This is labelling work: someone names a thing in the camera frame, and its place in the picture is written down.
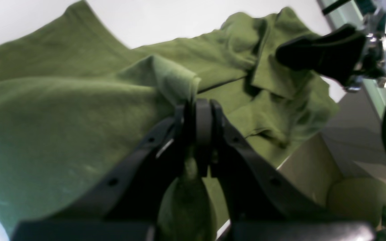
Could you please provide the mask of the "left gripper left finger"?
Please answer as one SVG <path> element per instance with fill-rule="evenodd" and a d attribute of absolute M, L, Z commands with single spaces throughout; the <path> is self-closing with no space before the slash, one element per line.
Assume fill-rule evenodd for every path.
<path fill-rule="evenodd" d="M 182 173 L 187 104 L 159 122 L 92 189 L 53 215 L 17 226 L 13 241 L 159 241 L 165 191 Z"/>

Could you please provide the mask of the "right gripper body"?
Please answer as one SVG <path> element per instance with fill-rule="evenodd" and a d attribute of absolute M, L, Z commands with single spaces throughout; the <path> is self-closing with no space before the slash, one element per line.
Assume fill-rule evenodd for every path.
<path fill-rule="evenodd" d="M 354 73 L 345 85 L 347 92 L 357 92 L 365 79 L 375 80 L 378 88 L 386 89 L 386 0 L 373 0 L 375 11 L 362 15 L 356 4 L 358 30 L 366 37 Z"/>

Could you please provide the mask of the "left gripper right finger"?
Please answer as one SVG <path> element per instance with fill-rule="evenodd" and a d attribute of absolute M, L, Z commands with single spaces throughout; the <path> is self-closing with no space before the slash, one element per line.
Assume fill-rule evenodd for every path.
<path fill-rule="evenodd" d="M 195 103 L 199 173 L 218 179 L 230 223 L 219 241 L 373 241 L 364 221 L 340 218 L 299 192 L 264 160 L 215 100 Z"/>

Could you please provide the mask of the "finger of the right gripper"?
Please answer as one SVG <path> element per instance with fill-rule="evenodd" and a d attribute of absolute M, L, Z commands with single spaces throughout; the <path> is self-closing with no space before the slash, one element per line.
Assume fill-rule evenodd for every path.
<path fill-rule="evenodd" d="M 283 43 L 275 56 L 291 70 L 314 70 L 348 86 L 365 45 L 365 34 L 345 24 L 325 36 L 309 34 Z"/>

